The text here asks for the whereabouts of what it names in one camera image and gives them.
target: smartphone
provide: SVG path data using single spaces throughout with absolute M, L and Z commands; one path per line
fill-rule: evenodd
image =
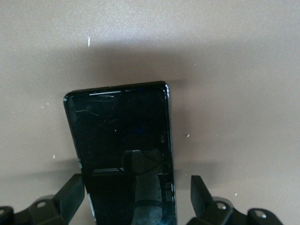
M 169 87 L 149 82 L 64 97 L 99 225 L 176 225 Z

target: metal bolt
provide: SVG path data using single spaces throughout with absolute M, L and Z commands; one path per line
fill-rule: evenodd
M 37 204 L 38 208 L 42 208 L 46 205 L 46 202 L 40 202 L 39 204 Z
M 255 210 L 255 214 L 256 214 L 259 218 L 263 218 L 263 219 L 267 218 L 267 215 L 266 215 L 263 211 L 261 211 L 261 210 Z
M 225 210 L 226 209 L 226 205 L 222 202 L 217 202 L 217 207 L 220 209 L 220 210 Z

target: phone screen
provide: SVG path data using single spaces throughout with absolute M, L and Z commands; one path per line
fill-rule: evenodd
M 72 91 L 64 105 L 95 222 L 177 224 L 167 84 Z

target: black smartphone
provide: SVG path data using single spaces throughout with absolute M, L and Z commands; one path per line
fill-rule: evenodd
M 64 97 L 99 225 L 176 225 L 169 88 L 150 82 Z

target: table surface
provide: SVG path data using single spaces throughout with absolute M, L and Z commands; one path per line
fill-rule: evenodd
M 62 99 L 165 80 L 178 224 L 190 176 L 243 213 L 299 222 L 299 1 L 1 1 L 0 205 L 16 211 L 79 173 Z M 93 224 L 87 198 L 71 221 Z

